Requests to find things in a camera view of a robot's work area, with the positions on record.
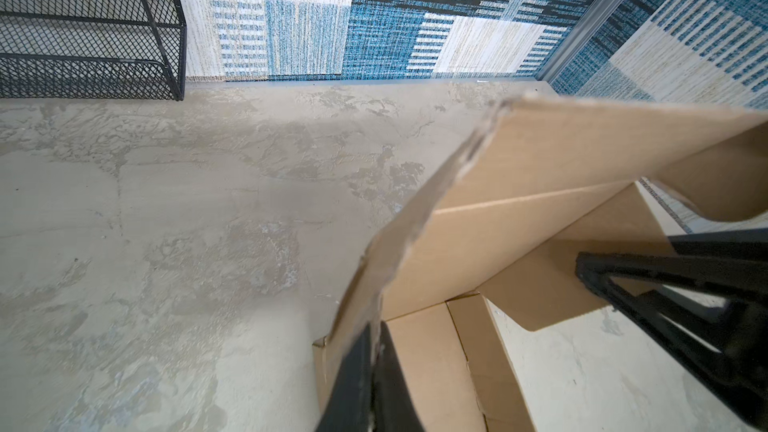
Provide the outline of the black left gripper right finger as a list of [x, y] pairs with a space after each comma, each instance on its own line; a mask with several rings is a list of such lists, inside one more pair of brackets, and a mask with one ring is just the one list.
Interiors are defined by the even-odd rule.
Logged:
[[378, 432], [424, 432], [405, 381], [391, 333], [386, 323], [373, 364], [373, 430]]

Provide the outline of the brown cardboard box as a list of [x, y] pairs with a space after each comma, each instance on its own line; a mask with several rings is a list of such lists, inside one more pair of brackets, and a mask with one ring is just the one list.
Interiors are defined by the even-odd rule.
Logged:
[[767, 210], [767, 115], [523, 96], [500, 103], [369, 243], [315, 342], [321, 416], [387, 324], [424, 431], [680, 431], [708, 391], [576, 276], [579, 253], [673, 257], [639, 181], [734, 225]]

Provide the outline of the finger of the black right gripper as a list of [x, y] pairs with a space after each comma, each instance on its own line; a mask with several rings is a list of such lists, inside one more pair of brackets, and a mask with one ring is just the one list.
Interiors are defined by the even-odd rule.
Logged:
[[767, 426], [767, 231], [678, 235], [673, 257], [581, 252], [575, 273], [740, 419]]

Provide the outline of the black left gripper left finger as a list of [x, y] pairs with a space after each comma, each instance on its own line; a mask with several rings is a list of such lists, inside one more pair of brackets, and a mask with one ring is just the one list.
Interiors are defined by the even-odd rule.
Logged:
[[370, 327], [360, 333], [339, 368], [318, 432], [363, 432], [370, 428], [372, 392]]

